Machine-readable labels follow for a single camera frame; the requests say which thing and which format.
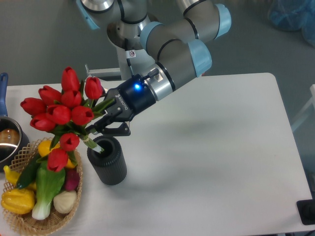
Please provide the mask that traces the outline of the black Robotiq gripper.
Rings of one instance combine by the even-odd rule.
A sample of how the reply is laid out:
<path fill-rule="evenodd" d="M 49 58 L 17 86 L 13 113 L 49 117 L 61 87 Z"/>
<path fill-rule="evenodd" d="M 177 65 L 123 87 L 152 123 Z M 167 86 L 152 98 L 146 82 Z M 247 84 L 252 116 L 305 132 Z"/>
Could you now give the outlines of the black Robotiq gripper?
<path fill-rule="evenodd" d="M 109 89 L 104 100 L 114 99 L 115 102 L 105 109 L 107 114 L 86 127 L 86 133 L 102 134 L 104 137 L 130 136 L 129 121 L 156 103 L 153 93 L 144 83 L 145 79 L 146 77 L 136 74 L 118 87 Z M 114 122 L 122 124 L 117 128 L 107 127 Z"/>

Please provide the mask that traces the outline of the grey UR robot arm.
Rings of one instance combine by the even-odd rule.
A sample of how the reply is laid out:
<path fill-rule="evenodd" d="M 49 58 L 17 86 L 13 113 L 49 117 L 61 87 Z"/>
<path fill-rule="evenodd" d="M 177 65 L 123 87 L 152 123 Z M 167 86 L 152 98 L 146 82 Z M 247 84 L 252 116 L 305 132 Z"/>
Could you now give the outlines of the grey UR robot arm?
<path fill-rule="evenodd" d="M 128 136 L 129 122 L 212 66 L 206 42 L 226 34 L 231 15 L 223 4 L 179 0 L 183 18 L 171 25 L 154 20 L 144 0 L 78 0 L 92 29 L 105 26 L 116 47 L 122 83 L 105 92 L 109 106 L 88 133 Z"/>

